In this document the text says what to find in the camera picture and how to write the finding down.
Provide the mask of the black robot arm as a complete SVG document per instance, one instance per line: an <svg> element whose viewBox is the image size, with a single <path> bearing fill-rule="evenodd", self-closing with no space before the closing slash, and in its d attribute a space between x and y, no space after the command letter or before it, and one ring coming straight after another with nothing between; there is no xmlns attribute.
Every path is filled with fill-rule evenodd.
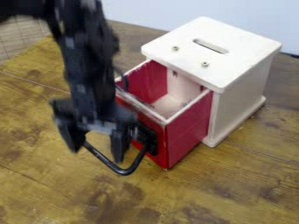
<svg viewBox="0 0 299 224"><path fill-rule="evenodd" d="M113 123L111 152L124 159L136 119L116 102L113 56L119 39L104 17L100 0L0 0L0 23L13 16L43 20L60 47L71 97L51 102L61 138L76 152L85 135L101 123Z"/></svg>

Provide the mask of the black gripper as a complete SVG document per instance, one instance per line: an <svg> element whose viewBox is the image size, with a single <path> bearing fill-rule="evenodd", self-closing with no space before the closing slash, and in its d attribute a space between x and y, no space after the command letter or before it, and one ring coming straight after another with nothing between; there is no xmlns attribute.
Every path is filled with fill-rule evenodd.
<svg viewBox="0 0 299 224"><path fill-rule="evenodd" d="M69 151L79 152L85 142L87 132L112 133L109 137L111 153L115 162L121 163L131 138L127 132L116 129L124 125L136 126L136 113L116 101L104 103L99 110L95 110L92 106L84 106L79 110L71 98L61 98L51 101L51 107L53 121Z"/></svg>

